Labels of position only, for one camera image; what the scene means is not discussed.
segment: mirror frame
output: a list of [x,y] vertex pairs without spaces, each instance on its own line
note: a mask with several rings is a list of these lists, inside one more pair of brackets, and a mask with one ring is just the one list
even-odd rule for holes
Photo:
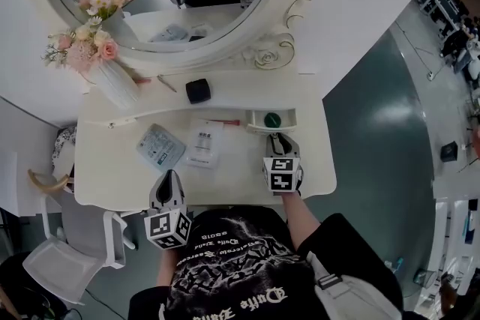
[[[41,15],[47,20],[50,28],[76,28],[86,21],[86,16],[80,9],[72,12],[65,2],[72,0],[32,0]],[[183,51],[149,52],[135,48],[120,46],[118,56],[120,61],[133,69],[170,69],[187,70],[219,62],[247,49],[252,43],[268,34],[283,19],[284,14],[295,0],[256,0],[244,15],[240,16],[240,23],[223,37],[207,44],[182,44]]]

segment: white packaging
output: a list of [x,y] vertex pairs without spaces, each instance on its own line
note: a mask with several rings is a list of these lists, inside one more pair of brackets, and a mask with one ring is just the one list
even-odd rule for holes
[[214,168],[218,163],[224,123],[194,119],[190,124],[190,137],[185,152],[189,166]]

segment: white vase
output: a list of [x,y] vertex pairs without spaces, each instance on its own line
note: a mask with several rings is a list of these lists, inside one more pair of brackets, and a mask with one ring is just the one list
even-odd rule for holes
[[140,97],[140,90],[128,73],[114,61],[94,66],[89,78],[120,109],[131,108]]
[[138,40],[134,30],[124,21],[125,15],[121,8],[102,22],[102,29],[109,32],[115,40],[128,39]]

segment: flower bouquet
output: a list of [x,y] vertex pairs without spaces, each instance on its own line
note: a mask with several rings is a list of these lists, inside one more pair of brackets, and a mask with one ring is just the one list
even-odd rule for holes
[[113,60],[118,46],[110,34],[101,28],[101,18],[95,16],[75,31],[49,36],[46,64],[71,67],[87,76],[117,107],[126,109],[139,98],[139,89],[131,77]]
[[132,0],[79,0],[78,5],[88,15],[106,20],[128,1]]

